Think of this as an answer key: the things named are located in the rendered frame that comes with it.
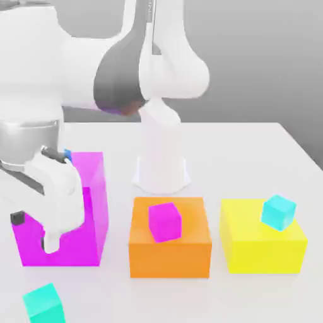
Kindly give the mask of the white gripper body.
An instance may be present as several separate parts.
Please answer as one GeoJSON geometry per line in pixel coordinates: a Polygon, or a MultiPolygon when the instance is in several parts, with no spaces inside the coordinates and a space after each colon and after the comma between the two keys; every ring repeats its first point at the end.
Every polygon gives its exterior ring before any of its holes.
{"type": "Polygon", "coordinates": [[[81,179],[69,160],[37,153],[17,170],[0,162],[0,197],[11,212],[26,212],[46,232],[66,233],[84,222],[81,179]]]}

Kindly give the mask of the small teal cube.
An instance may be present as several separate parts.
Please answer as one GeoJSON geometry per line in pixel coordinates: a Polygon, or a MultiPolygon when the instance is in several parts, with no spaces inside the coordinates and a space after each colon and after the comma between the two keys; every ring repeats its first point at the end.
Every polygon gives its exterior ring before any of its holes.
{"type": "Polygon", "coordinates": [[[52,283],[23,295],[29,323],[66,323],[61,299],[52,283]]]}

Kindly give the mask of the small magenta cube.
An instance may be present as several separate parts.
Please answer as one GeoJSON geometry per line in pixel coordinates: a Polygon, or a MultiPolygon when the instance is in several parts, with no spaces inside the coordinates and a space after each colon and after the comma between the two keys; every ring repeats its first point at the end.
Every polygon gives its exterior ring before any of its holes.
{"type": "Polygon", "coordinates": [[[182,216],[174,203],[163,203],[148,208],[148,227],[156,243],[182,237],[182,216]]]}

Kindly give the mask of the small cyan cube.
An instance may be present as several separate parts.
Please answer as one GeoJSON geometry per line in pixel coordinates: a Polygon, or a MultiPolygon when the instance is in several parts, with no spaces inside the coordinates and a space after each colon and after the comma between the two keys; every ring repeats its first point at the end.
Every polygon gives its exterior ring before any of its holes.
{"type": "Polygon", "coordinates": [[[282,232],[294,220],[297,204],[280,195],[272,196],[264,202],[261,222],[271,228],[282,232]]]}

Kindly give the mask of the large magenta box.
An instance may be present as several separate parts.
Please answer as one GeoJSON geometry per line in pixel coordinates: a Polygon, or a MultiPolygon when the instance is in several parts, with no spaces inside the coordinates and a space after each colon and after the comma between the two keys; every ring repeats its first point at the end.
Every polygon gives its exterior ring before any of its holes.
{"type": "Polygon", "coordinates": [[[99,266],[107,231],[109,212],[102,152],[72,152],[83,186],[85,222],[61,235],[57,252],[42,248],[44,229],[25,213],[25,222],[12,225],[23,266],[99,266]]]}

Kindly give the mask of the large orange box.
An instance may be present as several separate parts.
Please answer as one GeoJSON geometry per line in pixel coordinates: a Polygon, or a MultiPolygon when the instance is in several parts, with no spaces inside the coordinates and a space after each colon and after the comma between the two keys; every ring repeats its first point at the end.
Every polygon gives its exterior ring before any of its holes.
{"type": "Polygon", "coordinates": [[[132,278],[208,278],[212,240],[201,197],[136,197],[129,234],[132,278]],[[182,215],[182,237],[156,243],[148,227],[148,208],[174,203],[182,215]]]}

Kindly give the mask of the large yellow box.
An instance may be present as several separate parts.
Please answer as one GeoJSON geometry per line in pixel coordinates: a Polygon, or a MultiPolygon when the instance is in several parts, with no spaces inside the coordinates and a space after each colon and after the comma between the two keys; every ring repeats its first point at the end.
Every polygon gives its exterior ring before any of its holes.
{"type": "Polygon", "coordinates": [[[279,232],[261,222],[264,199],[222,199],[220,238],[230,273],[296,274],[308,239],[297,220],[279,232]]]}

